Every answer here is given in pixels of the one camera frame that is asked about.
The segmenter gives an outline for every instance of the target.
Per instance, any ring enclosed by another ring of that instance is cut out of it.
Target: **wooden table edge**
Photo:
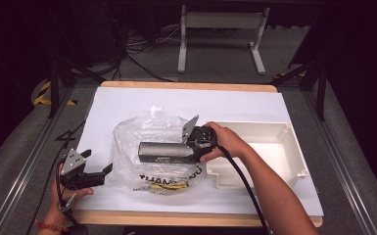
[[[151,82],[151,81],[105,81],[102,87],[196,89],[196,90],[231,90],[254,92],[277,92],[275,86],[259,84],[227,83],[189,83],[189,82]]]
[[[261,227],[257,214],[76,210],[74,216],[85,224]],[[322,216],[309,218],[315,227],[323,223]]]

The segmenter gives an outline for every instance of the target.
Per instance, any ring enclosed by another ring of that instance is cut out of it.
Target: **cable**
[[[137,65],[138,67],[142,68],[142,70],[144,70],[145,72],[147,72],[149,75],[151,75],[152,77],[158,79],[158,80],[162,80],[162,81],[169,81],[169,82],[173,82],[173,80],[169,80],[169,79],[166,79],[166,78],[163,78],[161,76],[158,76],[156,75],[154,72],[150,71],[149,69],[143,67],[142,65],[140,65],[137,61],[135,61],[130,55],[127,55],[127,58],[129,59],[130,62],[134,63],[135,65]]]
[[[253,190],[250,187],[250,184],[247,181],[246,176],[244,176],[244,173],[241,171],[240,167],[237,166],[237,164],[234,162],[230,153],[224,147],[220,146],[219,144],[217,144],[213,141],[199,140],[199,142],[210,143],[210,144],[214,145],[215,147],[217,147],[222,152],[222,154],[225,156],[225,158],[228,159],[228,161],[231,163],[231,165],[233,165],[233,167],[236,169],[237,173],[240,175],[240,178],[242,179],[244,185],[246,186],[247,192],[249,193],[249,196],[252,199],[253,204],[255,205],[256,211],[258,211],[259,219],[260,219],[260,222],[261,222],[261,226],[263,227],[263,230],[267,234],[269,234],[267,224],[265,223],[263,213],[261,212],[259,203],[258,203],[258,201],[256,200],[256,197],[255,197],[255,194],[253,193]]]
[[[105,68],[105,69],[102,69],[102,70],[92,70],[92,72],[96,73],[98,75],[106,75],[109,72],[114,71],[116,68],[118,68],[118,63],[114,63],[112,66],[110,66],[108,68]],[[74,71],[72,71],[72,74],[75,77],[88,77],[88,75],[83,74],[81,72],[74,72]]]
[[[59,169],[60,169],[60,166],[61,164],[63,163],[63,159],[61,159],[58,164],[57,164],[57,168],[56,168],[56,186],[57,186],[57,195],[58,195],[58,198],[59,198],[59,203],[60,203],[60,208],[61,209],[64,209],[66,207],[66,202],[64,201],[63,199],[63,192],[61,191],[61,188],[60,188],[60,172],[59,172]],[[67,210],[61,210],[61,212],[63,213],[63,215],[68,218],[72,224],[74,225],[78,225],[78,221],[74,218],[74,216],[72,216],[71,214],[71,209],[67,209]]]
[[[44,189],[42,190],[42,193],[41,193],[41,197],[39,199],[39,202],[38,202],[38,205],[35,209],[35,212],[32,216],[32,220],[31,222],[29,223],[29,227],[26,231],[26,235],[28,235],[30,233],[30,230],[32,228],[32,224],[34,223],[35,221],[35,218],[36,218],[36,215],[38,214],[39,212],[39,209],[41,208],[41,204],[42,204],[42,200],[44,199],[44,196],[45,196],[45,191],[47,190],[47,186],[48,186],[48,183],[50,182],[50,178],[51,178],[51,175],[52,175],[52,172],[53,172],[53,169],[54,169],[54,165],[56,164],[57,162],[57,158],[60,156],[61,152],[63,151],[63,149],[65,149],[65,147],[68,145],[70,139],[72,138],[72,136],[85,124],[85,120],[75,129],[72,131],[72,133],[70,133],[69,137],[67,138],[67,140],[63,143],[63,145],[61,146],[59,152],[57,153],[56,155],[56,158],[53,160],[53,163],[51,164],[51,167],[50,167],[50,170],[48,172],[48,176],[47,176],[47,179],[45,180],[45,185],[44,185]]]
[[[115,71],[115,73],[113,73],[111,80],[115,80],[116,74],[118,74],[118,80],[121,80],[121,73],[120,73],[119,67],[116,68],[116,71]]]
[[[128,52],[128,54],[132,54],[132,55],[139,54],[141,52],[148,53],[148,52],[151,52],[151,51],[155,50],[156,48],[158,48],[161,45],[166,45],[170,41],[180,41],[180,40],[174,39],[172,37],[179,29],[180,29],[180,27],[174,29],[166,37],[158,37],[158,38],[156,38],[154,42],[151,42],[151,41],[148,41],[148,40],[141,40],[141,41],[135,41],[135,40],[133,40],[132,43],[127,43],[126,44],[126,50],[133,51],[134,53],[129,53]],[[141,46],[142,48],[141,49],[131,48],[133,46]]]

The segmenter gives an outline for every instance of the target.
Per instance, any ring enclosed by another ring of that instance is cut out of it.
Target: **hand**
[[[63,192],[64,186],[60,184],[60,189]],[[74,205],[77,203],[79,199],[86,195],[93,195],[94,191],[92,188],[83,188],[80,190],[70,190],[66,189],[63,193],[63,199],[68,200],[74,193]],[[43,223],[45,224],[52,224],[56,226],[64,226],[64,223],[66,222],[66,218],[64,217],[63,213],[59,211],[59,198],[57,193],[57,182],[56,179],[54,179],[54,182],[51,186],[51,196],[50,196],[50,208],[47,211],[47,214],[45,215],[45,219]],[[60,231],[52,231],[51,229],[41,229],[38,234],[61,234]]]
[[[62,168],[63,168],[63,165],[60,165],[59,171],[61,171]],[[62,184],[60,184],[61,192],[63,192],[64,188],[65,187]],[[81,199],[82,197],[86,195],[93,195],[94,191],[92,188],[83,188],[80,190],[66,189],[64,190],[64,193],[63,193],[63,199],[68,200],[70,197],[72,197],[72,195],[74,195],[74,193],[76,193],[74,196],[74,200],[77,202],[77,200]],[[59,204],[59,198],[58,198],[58,193],[57,193],[57,182],[54,179],[53,185],[51,187],[51,208],[57,209],[58,204]]]
[[[231,129],[222,127],[212,121],[205,124],[205,126],[215,131],[218,144],[224,147],[230,153],[231,157],[243,159],[248,152],[253,151],[253,148]],[[222,156],[224,156],[222,152],[218,148],[215,148],[212,152],[203,155],[200,161],[206,162]]]

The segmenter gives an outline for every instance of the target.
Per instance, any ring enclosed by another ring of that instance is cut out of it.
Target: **person's arm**
[[[63,194],[63,198],[69,198],[71,197],[75,191],[66,189]],[[92,188],[83,188],[78,191],[76,191],[75,195],[75,204],[77,201],[86,196],[86,195],[92,195],[93,189]],[[45,218],[42,222],[43,224],[50,225],[53,227],[64,227],[65,223],[67,222],[67,219],[64,217],[63,213],[58,210],[58,204],[59,204],[59,199],[58,199],[58,194],[57,194],[57,183],[56,180],[54,179],[54,183],[51,187],[51,198],[50,198],[50,208],[47,211],[47,214],[45,215]],[[42,228],[39,229],[38,235],[61,235],[62,231],[58,229],[53,229],[53,228]]]
[[[232,157],[238,157],[255,184],[264,218],[274,234],[318,234],[304,207],[285,181],[236,133],[214,122],[206,126],[215,130],[218,144]],[[201,157],[206,162],[223,154],[215,148]]]

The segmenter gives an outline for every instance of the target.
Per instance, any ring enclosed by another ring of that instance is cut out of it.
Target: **white tray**
[[[249,143],[290,187],[293,187],[300,178],[309,175],[291,123],[219,121],[218,124],[232,129]],[[253,181],[246,167],[239,159],[235,158],[234,161],[253,187]],[[207,175],[215,181],[217,188],[239,189],[245,187],[237,171],[223,157],[207,162]]]

